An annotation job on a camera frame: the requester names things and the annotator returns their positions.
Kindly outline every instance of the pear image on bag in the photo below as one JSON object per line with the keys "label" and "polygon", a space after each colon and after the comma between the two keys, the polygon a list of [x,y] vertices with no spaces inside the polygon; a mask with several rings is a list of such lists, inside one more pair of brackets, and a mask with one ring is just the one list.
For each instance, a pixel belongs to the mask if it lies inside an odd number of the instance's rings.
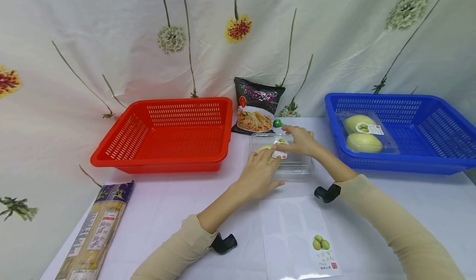
{"label": "pear image on bag", "polygon": [[312,240],[312,247],[316,250],[320,250],[321,248],[325,250],[329,250],[330,244],[325,239],[323,239],[322,236],[315,235]]}

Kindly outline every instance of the black clamp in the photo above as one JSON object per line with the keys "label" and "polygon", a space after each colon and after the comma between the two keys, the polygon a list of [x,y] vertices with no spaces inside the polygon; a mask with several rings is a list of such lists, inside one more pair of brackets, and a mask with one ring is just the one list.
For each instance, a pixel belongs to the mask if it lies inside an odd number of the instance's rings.
{"label": "black clamp", "polygon": [[238,242],[232,234],[230,234],[226,239],[222,239],[221,234],[218,233],[216,238],[213,240],[213,243],[211,243],[211,246],[218,254],[223,255],[238,246]]}
{"label": "black clamp", "polygon": [[324,203],[329,203],[339,196],[340,190],[341,187],[336,184],[332,184],[327,190],[322,187],[317,187],[314,191],[314,196],[322,200]]}

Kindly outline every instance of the table surface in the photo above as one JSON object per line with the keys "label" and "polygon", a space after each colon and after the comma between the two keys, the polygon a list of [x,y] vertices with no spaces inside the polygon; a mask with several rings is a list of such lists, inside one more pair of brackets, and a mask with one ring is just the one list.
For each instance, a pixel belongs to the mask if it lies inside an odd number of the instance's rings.
{"label": "table surface", "polygon": [[[285,118],[285,122],[313,130],[317,141],[335,151],[324,118]],[[115,170],[108,184],[133,179],[136,185],[98,279],[128,280],[138,265],[179,229],[185,217],[206,208],[239,177],[247,159],[249,141],[249,136],[233,133],[228,157],[217,172],[128,175]],[[476,279],[476,186],[464,173],[439,176],[360,172],[426,226],[447,248],[467,279]],[[326,188],[331,184],[332,178],[316,162],[313,179],[288,182],[267,198],[313,196],[317,186]],[[333,279],[406,279],[397,257],[366,220],[339,199],[320,206],[343,271],[342,276]],[[54,279],[89,210],[41,280]],[[222,256],[209,252],[187,268],[180,279],[266,280],[258,202],[244,205],[219,231],[223,236],[233,233],[238,248]]]}

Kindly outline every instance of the pasta package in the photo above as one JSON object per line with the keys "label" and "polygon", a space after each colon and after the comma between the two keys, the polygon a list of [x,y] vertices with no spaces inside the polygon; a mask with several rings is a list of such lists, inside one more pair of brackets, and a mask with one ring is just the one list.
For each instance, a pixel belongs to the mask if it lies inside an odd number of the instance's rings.
{"label": "pasta package", "polygon": [[238,100],[238,119],[232,132],[254,134],[274,133],[274,114],[285,88],[263,86],[235,77]]}
{"label": "pasta package", "polygon": [[81,226],[55,280],[96,280],[134,181],[105,185]]}

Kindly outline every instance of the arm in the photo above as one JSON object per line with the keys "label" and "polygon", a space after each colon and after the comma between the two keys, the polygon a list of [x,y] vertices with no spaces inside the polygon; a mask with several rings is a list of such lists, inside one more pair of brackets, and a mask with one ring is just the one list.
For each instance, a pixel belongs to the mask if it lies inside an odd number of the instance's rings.
{"label": "arm", "polygon": [[242,204],[261,198],[283,181],[272,182],[281,158],[269,163],[273,150],[252,153],[239,179],[198,215],[182,221],[182,227],[150,254],[131,280],[174,280],[205,255],[217,236],[217,229]]}
{"label": "arm", "polygon": [[397,202],[363,175],[349,168],[300,127],[283,127],[294,136],[290,146],[276,148],[307,154],[319,161],[341,186],[341,199],[366,218],[398,256],[410,280],[464,279],[444,246]]}

